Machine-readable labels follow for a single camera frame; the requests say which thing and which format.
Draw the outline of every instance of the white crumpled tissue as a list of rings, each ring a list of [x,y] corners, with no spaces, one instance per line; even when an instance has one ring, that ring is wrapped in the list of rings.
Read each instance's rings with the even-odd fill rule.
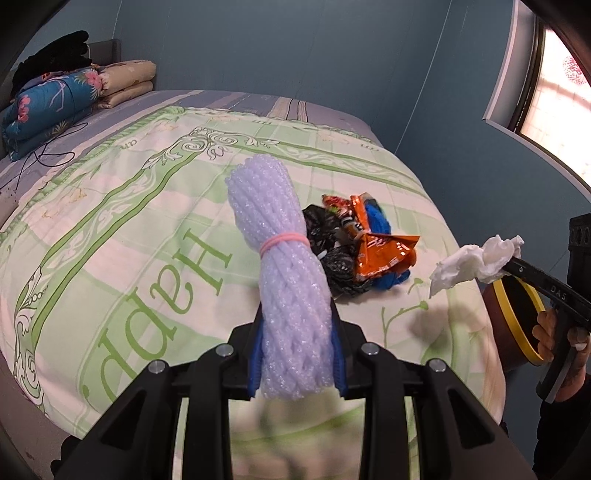
[[[483,283],[493,283],[508,275],[502,268],[511,257],[521,258],[523,244],[519,235],[511,240],[501,240],[497,235],[489,238],[482,247],[464,245],[437,264],[430,277],[429,298],[463,281],[478,279]]]

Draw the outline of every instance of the green and white bed cover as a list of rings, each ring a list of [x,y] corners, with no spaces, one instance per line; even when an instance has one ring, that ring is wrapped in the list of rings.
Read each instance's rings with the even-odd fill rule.
[[[443,358],[499,421],[505,383],[476,283],[428,298],[436,262],[458,245],[412,171],[350,132],[180,106],[50,172],[5,224],[0,349],[30,400],[82,437],[149,361],[194,360],[252,321],[259,258],[234,225],[224,178],[259,152],[284,162],[302,207],[370,192],[395,233],[421,236],[406,283],[338,302],[340,315],[399,358]],[[233,402],[236,478],[356,478],[362,410],[335,389]],[[408,425],[418,479],[412,414]]]

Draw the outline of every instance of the metal bolt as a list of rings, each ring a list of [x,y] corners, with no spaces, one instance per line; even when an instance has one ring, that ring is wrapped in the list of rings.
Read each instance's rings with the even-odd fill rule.
[[[229,343],[223,343],[216,347],[216,353],[219,356],[230,356],[234,353],[234,347]]]
[[[164,363],[162,360],[153,360],[148,365],[148,370],[152,374],[161,374],[165,368],[166,363]]]
[[[429,367],[431,370],[437,373],[444,372],[447,369],[447,365],[440,358],[434,358],[433,360],[430,360]]]
[[[364,343],[361,346],[361,350],[363,350],[363,352],[366,355],[377,355],[379,353],[378,345],[376,345],[375,343],[371,343],[371,342]]]

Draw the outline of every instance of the yellow rim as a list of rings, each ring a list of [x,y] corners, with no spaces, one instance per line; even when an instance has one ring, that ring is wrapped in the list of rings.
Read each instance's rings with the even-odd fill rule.
[[[542,299],[538,295],[538,292],[535,290],[535,288],[521,281],[519,278],[517,280],[519,280],[519,283],[521,283],[523,285],[523,288],[525,288],[525,291],[527,292],[529,298],[534,304],[536,312],[543,312],[545,310],[544,304],[542,303]],[[513,334],[513,338],[517,342],[517,345],[519,346],[520,350],[523,352],[523,354],[531,364],[535,366],[542,365],[544,363],[544,359],[530,344],[529,340],[527,339],[523,331],[523,328],[521,328],[521,325],[519,324],[519,321],[515,316],[515,312],[511,307],[509,298],[507,298],[507,293],[505,291],[505,287],[503,286],[502,280],[497,280],[493,283],[492,286],[495,289],[496,299],[499,302],[501,311],[503,312],[503,317],[505,317],[505,321],[507,322],[509,330]]]

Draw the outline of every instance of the person's arm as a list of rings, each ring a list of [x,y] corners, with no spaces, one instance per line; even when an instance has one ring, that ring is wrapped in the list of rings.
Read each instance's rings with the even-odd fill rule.
[[[582,388],[563,402],[540,407],[538,443],[534,452],[534,473],[538,480],[550,480],[577,446],[591,419],[591,376]]]

